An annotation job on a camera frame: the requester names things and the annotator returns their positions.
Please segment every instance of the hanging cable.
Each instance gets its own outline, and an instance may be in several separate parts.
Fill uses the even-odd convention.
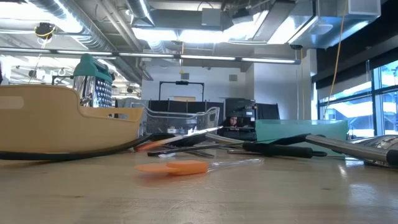
[[[304,77],[303,77],[303,49],[301,49],[301,92],[303,97],[303,119],[305,119]]]
[[[184,41],[182,41],[182,49],[181,49],[181,54],[184,54]],[[184,73],[184,71],[182,70],[182,63],[183,63],[183,59],[181,58],[181,69],[180,69],[180,74],[182,75]]]
[[[46,34],[38,34],[38,33],[36,32],[36,31],[37,31],[37,27],[35,27],[35,34],[36,34],[36,36],[38,36],[38,37],[46,37],[46,39],[48,39],[48,37],[49,37],[50,35],[52,35],[52,33],[54,33],[55,28],[56,28],[56,26],[54,26],[53,29],[52,29],[50,32],[46,33]]]
[[[38,28],[38,27],[35,27],[35,29],[34,29],[34,30],[35,30],[36,36],[39,37],[39,38],[44,38],[44,37],[45,37],[45,40],[44,40],[44,42],[43,42],[43,44],[42,44],[42,47],[41,47],[41,49],[44,49],[44,48],[45,48],[45,45],[48,44],[48,43],[50,42],[50,38],[52,37],[52,34],[54,33],[56,26],[54,26],[50,32],[47,32],[47,33],[45,33],[45,34],[38,34],[38,33],[37,33],[37,28]],[[36,74],[37,74],[37,67],[39,66],[39,62],[40,62],[40,59],[41,59],[41,58],[42,58],[42,54],[39,54],[39,57],[38,57],[38,59],[37,59],[36,66],[35,66],[35,68],[34,68],[34,70],[33,70],[33,74],[32,74],[32,76],[30,77],[28,84],[30,84],[30,82],[32,81],[33,77],[36,76]]]
[[[328,103],[326,104],[326,107],[325,107],[325,112],[323,113],[323,119],[326,119],[326,111],[328,110],[329,103],[330,103],[330,97],[331,97],[331,94],[333,93],[333,87],[335,86],[335,82],[336,82],[337,68],[338,68],[338,59],[340,57],[340,48],[341,48],[341,36],[343,35],[344,19],[345,19],[345,16],[346,16],[347,4],[348,4],[348,0],[346,0],[345,5],[344,5],[344,13],[343,13],[343,18],[341,20],[341,26],[340,26],[340,39],[338,41],[338,46],[337,46],[335,74],[333,76],[333,81],[331,83],[330,94],[329,94],[329,97],[328,97]]]
[[[204,2],[207,3],[207,4],[209,4],[209,6],[211,6],[211,8],[214,9],[213,5],[211,5],[208,1],[201,1],[201,2],[199,3],[199,6],[198,6],[198,8],[197,8],[197,11],[199,11],[199,7],[200,7]]]
[[[300,119],[300,115],[299,115],[299,113],[300,113],[300,93],[299,93],[299,87],[300,87],[300,85],[299,85],[299,75],[298,75],[298,72],[297,72],[297,69],[296,69],[296,89],[297,89],[297,119]]]

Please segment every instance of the ventilation duct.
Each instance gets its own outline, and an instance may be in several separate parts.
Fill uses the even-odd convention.
[[[163,41],[148,40],[148,45],[153,53],[157,53],[157,54],[168,54],[169,53],[169,52],[167,52],[167,49],[166,49]]]
[[[74,37],[89,50],[100,52],[116,51],[116,48],[97,28],[93,21],[84,13],[83,10],[71,0],[28,0],[41,10],[48,12],[59,19],[57,25],[65,32],[81,32],[88,36]],[[122,58],[109,60],[124,77],[131,82],[141,83],[141,78],[136,75]]]
[[[146,0],[126,0],[130,13],[138,19],[155,26],[152,17],[150,16],[150,6]]]

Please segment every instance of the ceiling fixture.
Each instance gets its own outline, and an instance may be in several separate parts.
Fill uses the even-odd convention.
[[[235,62],[258,62],[258,63],[287,63],[300,64],[301,60],[279,59],[279,58],[249,58],[249,57],[223,57],[211,55],[185,55],[185,54],[152,54],[152,53],[129,53],[129,52],[92,52],[83,50],[44,50],[44,49],[24,49],[13,47],[0,47],[2,52],[14,52],[24,54],[64,54],[64,55],[83,55],[92,54],[95,56],[112,57],[141,57],[141,58],[176,58],[176,59],[199,59],[199,60],[227,60]]]
[[[222,31],[183,30],[180,40],[186,43],[221,43],[227,41]]]
[[[267,44],[285,44],[296,32],[294,20],[288,17],[274,32]]]
[[[295,40],[297,40],[298,37],[300,37],[305,31],[307,31],[316,21],[318,21],[318,16],[315,16],[308,22],[300,31],[298,31],[290,40],[288,43],[293,43]]]
[[[242,62],[260,62],[260,63],[289,63],[299,64],[298,60],[287,60],[287,59],[273,59],[273,58],[242,58]]]
[[[94,52],[94,51],[83,51],[83,50],[58,50],[60,54],[72,54],[72,55],[83,55],[89,52],[91,55],[107,56],[112,55],[112,52]]]
[[[140,40],[177,40],[174,30],[132,28]]]
[[[127,56],[127,57],[174,58],[174,55],[172,55],[172,54],[120,53],[119,55]]]
[[[236,60],[235,57],[206,56],[206,55],[181,55],[183,59],[203,59],[203,60]]]

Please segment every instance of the white wall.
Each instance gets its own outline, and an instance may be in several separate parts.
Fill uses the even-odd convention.
[[[246,71],[246,99],[254,100],[254,63]]]
[[[247,72],[246,96],[253,84],[256,102],[277,103],[281,119],[311,119],[317,113],[312,110],[311,84],[316,62],[316,51],[308,50],[300,65],[255,63],[254,71]],[[252,72],[253,81],[248,78]]]
[[[256,63],[254,99],[257,103],[277,103],[281,119],[297,119],[298,65]]]
[[[142,82],[142,99],[157,100],[159,98],[160,81],[180,81],[180,67],[147,67],[147,71],[154,81]],[[205,83],[205,100],[212,102],[224,102],[225,98],[245,98],[245,73],[239,68],[207,68],[183,67],[185,73],[190,74],[189,82]],[[229,75],[238,75],[237,82],[230,82]],[[161,100],[171,100],[174,96],[194,96],[201,101],[201,85],[176,85],[172,83],[162,84]]]

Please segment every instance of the black cable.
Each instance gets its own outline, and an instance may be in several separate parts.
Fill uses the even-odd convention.
[[[199,11],[199,7],[200,7],[204,2],[207,3],[207,4],[209,4],[209,6],[211,6],[211,8],[214,9],[213,5],[211,5],[208,1],[201,1],[201,2],[199,3],[199,6],[198,6],[198,8],[197,8],[197,11]]]
[[[0,159],[19,160],[19,161],[70,161],[77,159],[87,159],[98,156],[108,156],[138,146],[148,141],[150,137],[151,135],[146,135],[119,146],[93,150],[93,151],[83,151],[83,152],[45,153],[45,152],[0,151]]]

